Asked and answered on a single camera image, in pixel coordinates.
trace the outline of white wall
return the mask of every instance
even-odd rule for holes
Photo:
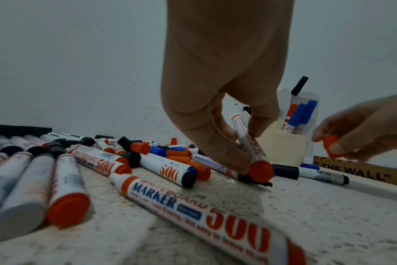
[[[159,98],[165,15],[164,0],[0,0],[0,124],[181,138]],[[296,1],[280,87],[302,75],[319,119],[396,94],[397,0]],[[397,151],[372,162],[397,167]]]

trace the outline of table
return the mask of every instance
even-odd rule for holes
[[[46,224],[0,242],[0,264],[242,264],[119,196],[103,175],[80,169],[92,200],[83,222],[62,230]],[[207,182],[182,189],[142,168],[133,174],[284,232],[308,264],[397,265],[397,186],[347,174],[348,186],[275,177],[264,188],[212,171]]]

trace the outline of scuffed tabletop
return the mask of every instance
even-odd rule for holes
[[[242,264],[80,169],[92,200],[83,222],[62,230],[46,224],[0,242],[0,264]],[[348,186],[275,177],[264,188],[212,171],[188,190],[142,168],[133,174],[282,231],[303,247],[308,264],[397,265],[397,186],[349,175]]]

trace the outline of cardboard box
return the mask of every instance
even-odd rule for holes
[[[323,168],[397,185],[397,169],[394,168],[321,156],[314,156],[313,164]]]

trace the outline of hand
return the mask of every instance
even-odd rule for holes
[[[163,107],[206,155],[242,174],[250,159],[222,116],[222,99],[252,107],[252,136],[277,119],[292,9],[292,0],[168,1]]]
[[[397,149],[397,95],[361,103],[325,119],[312,140],[320,141],[331,129],[340,139],[329,150],[365,163],[371,157]]]

